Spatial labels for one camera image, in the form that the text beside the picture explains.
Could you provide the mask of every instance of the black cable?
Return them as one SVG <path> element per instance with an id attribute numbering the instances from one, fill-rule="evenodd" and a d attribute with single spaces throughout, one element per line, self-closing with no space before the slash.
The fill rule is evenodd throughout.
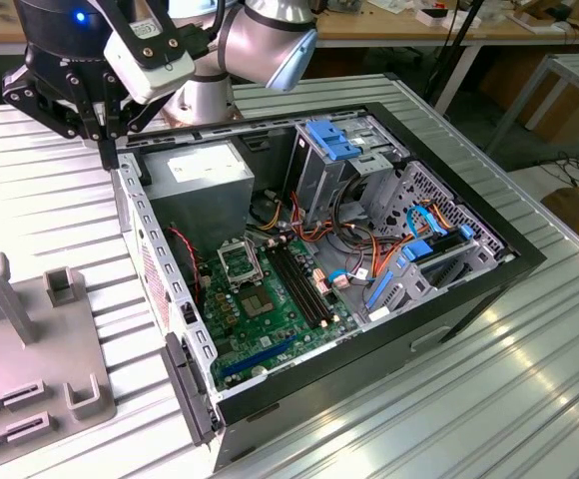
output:
<path id="1" fill-rule="evenodd" d="M 555 166 L 560 170 L 560 172 L 566 177 L 563 179 L 560 175 L 554 174 L 545 168 L 546 166 Z M 560 151 L 558 152 L 557 158 L 549 159 L 549 160 L 542 160 L 535 163 L 535 166 L 540 167 L 547 175 L 561 181 L 565 185 L 571 186 L 573 188 L 577 188 L 579 186 L 579 178 L 574 177 L 569 169 L 574 169 L 579 172 L 579 159 L 571 158 L 566 152 Z"/>
<path id="2" fill-rule="evenodd" d="M 449 31 L 447 32 L 447 36 L 445 37 L 445 43 L 442 45 L 440 53 L 438 54 L 438 57 L 436 58 L 436 61 L 433 64 L 433 67 L 431 67 L 431 70 L 429 70 L 429 76 L 427 77 L 427 82 L 425 83 L 425 89 L 423 91 L 423 94 L 429 88 L 429 83 L 431 82 L 432 77 L 434 77 L 438 73 L 437 71 L 438 62 L 440 62 L 440 58 L 444 55 L 444 52 L 447 48 L 447 44 L 449 43 L 449 39 L 451 38 L 451 32 L 453 32 L 453 26 L 456 23 L 457 16 L 458 16 L 458 2 L 456 2 L 456 7 L 453 9 L 453 18 L 451 19 L 451 25 L 449 26 Z"/>
<path id="3" fill-rule="evenodd" d="M 431 97 L 433 97 L 433 94 L 438 88 L 438 86 L 442 82 L 444 82 L 444 77 L 447 75 L 450 65 L 455 61 L 456 55 L 459 52 L 460 44 L 462 43 L 462 40 L 465 38 L 465 35 L 467 34 L 469 27 L 471 27 L 471 24 L 473 23 L 473 19 L 476 18 L 478 10 L 480 10 L 480 7 L 482 6 L 483 3 L 484 0 L 473 1 L 473 3 L 471 4 L 471 8 L 467 13 L 467 17 L 465 18 L 465 21 L 463 22 L 462 26 L 460 27 L 460 30 L 458 31 L 458 34 L 456 35 L 456 38 L 454 38 L 453 43 L 451 44 L 451 48 L 448 50 L 447 53 L 441 55 L 441 59 L 439 60 L 440 66 L 438 67 L 438 73 L 431 79 L 431 82 L 429 82 L 427 90 L 423 94 L 422 98 L 425 102 L 429 103 Z"/>
<path id="4" fill-rule="evenodd" d="M 217 3 L 217 12 L 215 13 L 214 16 L 214 23 L 208 30 L 206 30 L 211 41 L 217 39 L 217 36 L 219 35 L 219 30 L 221 30 L 221 27 L 223 26 L 223 19 L 225 18 L 225 15 L 226 15 L 226 0 L 219 0 L 219 2 Z"/>

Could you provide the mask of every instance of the yellow wire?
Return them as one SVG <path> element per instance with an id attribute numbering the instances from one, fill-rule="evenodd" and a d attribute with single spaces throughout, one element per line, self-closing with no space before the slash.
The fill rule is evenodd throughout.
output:
<path id="1" fill-rule="evenodd" d="M 279 220 L 279 215 L 281 214 L 281 202 L 279 202 L 279 204 L 277 205 L 277 212 L 274 214 L 274 217 L 272 218 L 272 220 L 265 226 L 263 227 L 259 227 L 259 230 L 263 230 L 263 231 L 267 231 L 267 230 L 271 230 L 274 225 L 277 223 L 277 221 Z"/>

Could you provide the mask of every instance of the floor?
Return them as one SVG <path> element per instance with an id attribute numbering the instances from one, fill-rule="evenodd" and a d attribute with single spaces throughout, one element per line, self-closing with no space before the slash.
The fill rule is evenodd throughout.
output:
<path id="1" fill-rule="evenodd" d="M 423 50 L 420 65 L 414 65 L 415 55 L 405 49 L 370 49 L 363 61 L 363 73 L 391 71 L 415 92 L 421 93 L 428 72 L 435 61 L 432 49 Z M 0 57 L 0 84 L 3 72 L 16 68 L 22 63 L 21 57 Z M 446 118 L 469 140 L 483 147 L 503 112 L 486 96 L 477 91 L 461 90 L 447 111 Z M 514 171 L 532 166 L 536 161 L 555 158 L 558 151 L 575 150 L 572 146 L 553 146 L 543 142 L 521 125 L 514 125 L 508 133 L 504 148 L 498 149 L 493 159 L 506 171 Z"/>
<path id="2" fill-rule="evenodd" d="M 422 63 L 417 66 L 416 55 L 405 49 L 372 49 L 365 57 L 366 73 L 392 71 L 409 88 L 422 94 L 427 76 L 435 63 L 433 49 L 419 49 Z M 483 148 L 496 127 L 503 111 L 488 97 L 478 91 L 463 88 L 451 103 L 446 119 L 475 145 Z M 560 150 L 575 150 L 575 146 L 554 146 L 542 141 L 537 135 L 514 124 L 509 130 L 504 147 L 494 152 L 493 160 L 505 171 L 514 171 L 532 166 L 536 161 L 555 158 Z"/>

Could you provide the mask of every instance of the black plastic strip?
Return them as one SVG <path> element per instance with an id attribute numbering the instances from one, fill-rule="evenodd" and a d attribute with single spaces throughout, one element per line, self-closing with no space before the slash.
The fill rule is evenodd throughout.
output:
<path id="1" fill-rule="evenodd" d="M 253 19 L 255 22 L 265 25 L 266 27 L 274 28 L 275 30 L 283 30 L 285 32 L 306 32 L 307 30 L 312 30 L 316 28 L 314 22 L 308 23 L 290 23 L 284 22 L 282 20 L 277 20 L 276 18 L 264 17 L 260 13 L 256 12 L 252 8 L 246 5 L 246 14 Z"/>
<path id="2" fill-rule="evenodd" d="M 221 82 L 221 81 L 225 80 L 229 76 L 230 76 L 230 74 L 228 72 L 223 72 L 223 73 L 220 73 L 219 75 L 208 75 L 208 76 L 193 75 L 191 80 L 193 82 L 199 82 L 199 83 L 216 83 L 216 82 Z"/>
<path id="3" fill-rule="evenodd" d="M 232 8 L 226 17 L 223 20 L 223 27 L 221 27 L 221 35 L 219 35 L 219 49 L 217 50 L 217 56 L 219 60 L 219 68 L 221 70 L 228 70 L 226 68 L 226 46 L 228 44 L 228 37 L 230 36 L 230 30 L 232 29 L 232 24 L 234 23 L 234 19 L 237 17 L 237 13 L 243 7 L 239 5 L 235 5 Z"/>

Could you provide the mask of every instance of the aluminum workbench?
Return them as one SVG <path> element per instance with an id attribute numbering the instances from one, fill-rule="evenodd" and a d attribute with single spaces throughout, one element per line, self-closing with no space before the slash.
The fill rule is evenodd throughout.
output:
<path id="1" fill-rule="evenodd" d="M 404 85 L 383 76 L 236 88 L 246 117 L 381 101 L 548 260 L 455 340 L 218 477 L 579 477 L 579 239 Z M 162 128 L 156 123 L 152 128 Z M 13 280 L 86 278 L 117 416 L 0 477 L 205 477 L 93 151 L 0 107 L 0 247 Z"/>

